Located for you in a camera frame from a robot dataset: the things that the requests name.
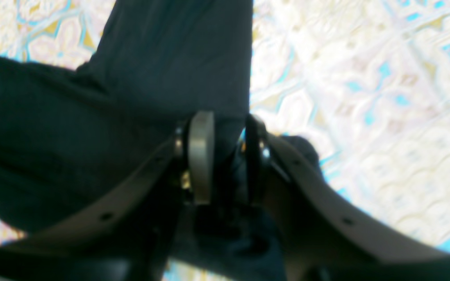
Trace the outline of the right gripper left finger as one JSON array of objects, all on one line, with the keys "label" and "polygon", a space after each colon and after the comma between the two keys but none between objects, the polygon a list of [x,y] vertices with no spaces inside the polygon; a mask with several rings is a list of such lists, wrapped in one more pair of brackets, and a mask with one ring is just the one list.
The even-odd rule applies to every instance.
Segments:
[{"label": "right gripper left finger", "polygon": [[198,112],[105,196],[0,247],[0,281],[160,281],[185,205],[211,202],[213,163],[214,114]]}]

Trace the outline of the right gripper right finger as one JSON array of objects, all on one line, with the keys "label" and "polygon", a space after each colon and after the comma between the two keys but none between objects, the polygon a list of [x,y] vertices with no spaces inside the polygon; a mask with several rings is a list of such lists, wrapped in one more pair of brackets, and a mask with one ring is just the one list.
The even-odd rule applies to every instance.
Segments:
[{"label": "right gripper right finger", "polygon": [[353,206],[251,114],[245,158],[248,203],[274,220],[289,281],[450,281],[450,253]]}]

